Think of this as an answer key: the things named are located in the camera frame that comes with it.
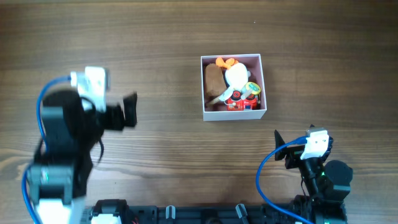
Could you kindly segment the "white wooden rattle drum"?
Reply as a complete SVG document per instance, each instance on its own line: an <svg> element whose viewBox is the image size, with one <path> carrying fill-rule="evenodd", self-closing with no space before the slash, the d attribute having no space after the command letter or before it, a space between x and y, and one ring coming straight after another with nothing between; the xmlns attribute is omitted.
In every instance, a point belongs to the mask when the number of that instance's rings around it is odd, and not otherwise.
<svg viewBox="0 0 398 224"><path fill-rule="evenodd" d="M234 88L233 87L229 87L220 96L217 96L213 100L207 102L205 105L206 106L212 106L212 105L215 105L215 104L217 104L219 102L225 102L228 98L230 98L232 96L233 92L234 92Z"/></svg>

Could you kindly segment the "pink cardboard box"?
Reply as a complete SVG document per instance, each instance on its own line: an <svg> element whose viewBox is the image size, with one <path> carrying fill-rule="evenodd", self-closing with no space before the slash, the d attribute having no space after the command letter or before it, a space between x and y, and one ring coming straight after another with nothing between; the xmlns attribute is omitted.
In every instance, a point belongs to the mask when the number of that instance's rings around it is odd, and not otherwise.
<svg viewBox="0 0 398 224"><path fill-rule="evenodd" d="M216 97L205 98L204 91L204 76L205 68L211 63L216 64L216 59L222 57L223 60L227 58L235 58L240 63L243 63L249 71L248 82L257 83L261 87L261 92L258 94L259 106L256 110L244 111L228 111L226 109L226 101L219 102L212 106L205 104ZM265 83L262 69L262 61L260 54L238 54L238 55L207 55L202 56L201 60L201 97L202 97L202 111L204 121L226 121L226 120L240 120L240 119L260 119L267 111L267 100L265 92Z"/></svg>

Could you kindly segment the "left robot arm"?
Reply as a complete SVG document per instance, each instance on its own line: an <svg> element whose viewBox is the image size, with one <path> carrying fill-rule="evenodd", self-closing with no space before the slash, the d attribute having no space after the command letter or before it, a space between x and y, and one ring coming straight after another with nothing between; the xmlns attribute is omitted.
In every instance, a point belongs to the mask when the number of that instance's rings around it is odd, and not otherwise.
<svg viewBox="0 0 398 224"><path fill-rule="evenodd" d="M137 93L123 104L100 111L94 101L72 89L44 98L45 135L22 182L34 223L79 223L85 209L87 182L93 168L90 151L105 130L122 131L137 124ZM46 144L44 152L41 144Z"/></svg>

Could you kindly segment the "brown plush toy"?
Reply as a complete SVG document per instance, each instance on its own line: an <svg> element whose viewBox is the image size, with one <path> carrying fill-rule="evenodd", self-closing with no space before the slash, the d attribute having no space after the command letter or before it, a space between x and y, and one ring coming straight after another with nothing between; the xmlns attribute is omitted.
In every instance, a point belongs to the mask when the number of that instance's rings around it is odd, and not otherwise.
<svg viewBox="0 0 398 224"><path fill-rule="evenodd" d="M205 68L204 91L205 98L221 95L227 89L221 67L211 63Z"/></svg>

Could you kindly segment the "red toy fire truck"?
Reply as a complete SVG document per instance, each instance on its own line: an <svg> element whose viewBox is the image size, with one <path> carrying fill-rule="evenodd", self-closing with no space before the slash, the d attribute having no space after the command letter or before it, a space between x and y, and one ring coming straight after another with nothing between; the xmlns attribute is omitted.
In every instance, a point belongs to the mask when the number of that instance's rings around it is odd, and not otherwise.
<svg viewBox="0 0 398 224"><path fill-rule="evenodd" d="M228 111L244 111L244 110L256 110L260 104L258 96L252 93L242 99L242 93L240 91L233 91L233 94L226 101L226 109Z"/></svg>

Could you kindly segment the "yellow wooden rattle drum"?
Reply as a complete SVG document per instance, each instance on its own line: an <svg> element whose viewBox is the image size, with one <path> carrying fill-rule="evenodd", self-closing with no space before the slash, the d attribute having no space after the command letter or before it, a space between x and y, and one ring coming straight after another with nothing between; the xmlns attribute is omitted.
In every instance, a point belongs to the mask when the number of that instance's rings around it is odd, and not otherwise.
<svg viewBox="0 0 398 224"><path fill-rule="evenodd" d="M241 89L242 100L253 100L261 92L261 87L254 82L247 82Z"/></svg>

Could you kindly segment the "white plush chicken toy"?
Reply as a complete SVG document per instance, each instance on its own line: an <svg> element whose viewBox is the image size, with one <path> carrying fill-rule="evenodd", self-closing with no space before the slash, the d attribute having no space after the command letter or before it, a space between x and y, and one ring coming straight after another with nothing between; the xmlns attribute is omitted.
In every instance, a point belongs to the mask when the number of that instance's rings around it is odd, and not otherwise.
<svg viewBox="0 0 398 224"><path fill-rule="evenodd" d="M242 90L249 80L247 67L235 58L223 60L222 57L218 57L215 62L217 66L225 69L224 80L228 88Z"/></svg>

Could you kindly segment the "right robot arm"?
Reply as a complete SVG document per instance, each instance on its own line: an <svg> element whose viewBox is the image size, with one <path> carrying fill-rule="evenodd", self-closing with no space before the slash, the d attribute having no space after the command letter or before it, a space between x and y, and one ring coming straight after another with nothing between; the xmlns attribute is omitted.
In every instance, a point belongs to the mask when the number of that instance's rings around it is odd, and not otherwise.
<svg viewBox="0 0 398 224"><path fill-rule="evenodd" d="M278 131L274 132L275 146L283 147L275 160L284 160L286 169L300 171L302 195L280 206L311 223L347 223L344 199L351 192L353 169L339 160L328 161L333 138L324 128L310 127L305 133L306 143L287 146Z"/></svg>

